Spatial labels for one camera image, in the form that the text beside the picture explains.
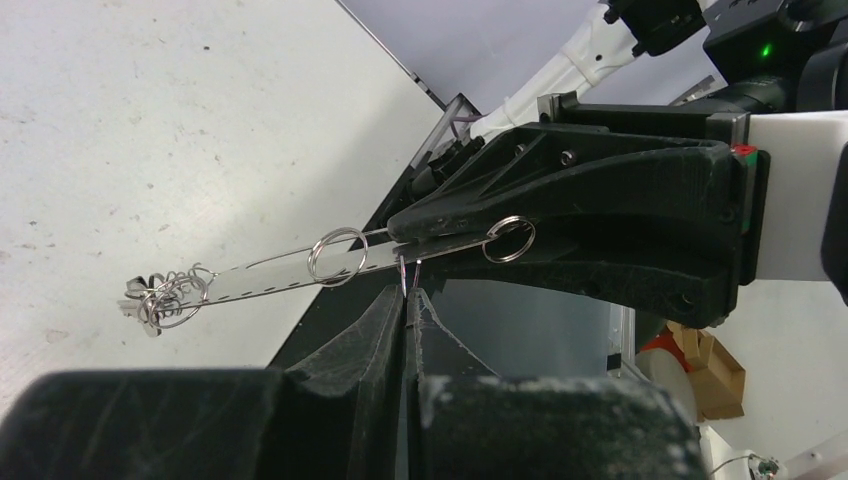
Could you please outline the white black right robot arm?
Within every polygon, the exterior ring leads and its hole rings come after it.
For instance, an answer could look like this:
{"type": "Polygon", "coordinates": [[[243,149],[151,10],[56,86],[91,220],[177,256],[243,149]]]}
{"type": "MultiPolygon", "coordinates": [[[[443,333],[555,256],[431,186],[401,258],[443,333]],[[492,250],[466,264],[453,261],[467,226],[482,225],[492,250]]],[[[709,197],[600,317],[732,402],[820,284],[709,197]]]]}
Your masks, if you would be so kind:
{"type": "Polygon", "coordinates": [[[847,5],[604,1],[387,222],[391,267],[564,291],[692,328],[756,279],[847,291],[847,5]],[[706,30],[726,86],[580,96],[706,30]]]}

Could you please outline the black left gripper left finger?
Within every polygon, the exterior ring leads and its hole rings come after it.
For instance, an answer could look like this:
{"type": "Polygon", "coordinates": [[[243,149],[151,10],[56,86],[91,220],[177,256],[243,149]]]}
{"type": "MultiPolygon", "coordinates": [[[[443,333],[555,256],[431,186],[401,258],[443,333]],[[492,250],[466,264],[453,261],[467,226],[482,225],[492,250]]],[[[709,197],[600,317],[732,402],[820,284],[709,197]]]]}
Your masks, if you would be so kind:
{"type": "Polygon", "coordinates": [[[385,479],[405,299],[286,369],[50,374],[1,425],[5,479],[385,479]]]}

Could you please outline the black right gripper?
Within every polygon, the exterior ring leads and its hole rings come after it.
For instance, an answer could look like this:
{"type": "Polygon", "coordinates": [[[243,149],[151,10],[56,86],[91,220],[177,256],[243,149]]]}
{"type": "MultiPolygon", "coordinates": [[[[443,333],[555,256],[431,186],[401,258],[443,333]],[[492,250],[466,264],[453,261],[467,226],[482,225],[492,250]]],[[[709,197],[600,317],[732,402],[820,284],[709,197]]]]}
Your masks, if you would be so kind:
{"type": "Polygon", "coordinates": [[[530,123],[500,134],[393,215],[391,238],[484,233],[511,216],[669,220],[543,222],[519,258],[491,262],[525,244],[529,230],[519,227],[487,249],[425,261],[424,278],[562,291],[690,328],[728,316],[739,283],[752,283],[759,266],[771,157],[749,137],[752,115],[772,105],[735,91],[671,106],[586,104],[567,92],[539,97],[537,109],[543,123],[612,132],[530,123]],[[740,224],[738,163],[727,144],[747,165],[741,272],[736,238],[718,238],[740,224]]]}

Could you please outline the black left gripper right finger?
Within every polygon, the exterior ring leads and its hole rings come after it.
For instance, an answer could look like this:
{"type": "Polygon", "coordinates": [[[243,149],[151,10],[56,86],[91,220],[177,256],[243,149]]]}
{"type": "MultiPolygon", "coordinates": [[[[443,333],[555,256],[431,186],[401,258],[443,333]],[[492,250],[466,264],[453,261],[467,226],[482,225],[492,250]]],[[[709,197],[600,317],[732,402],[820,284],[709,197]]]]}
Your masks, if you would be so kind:
{"type": "Polygon", "coordinates": [[[702,479],[697,429],[637,379],[504,378],[406,301],[408,473],[413,479],[702,479]]]}

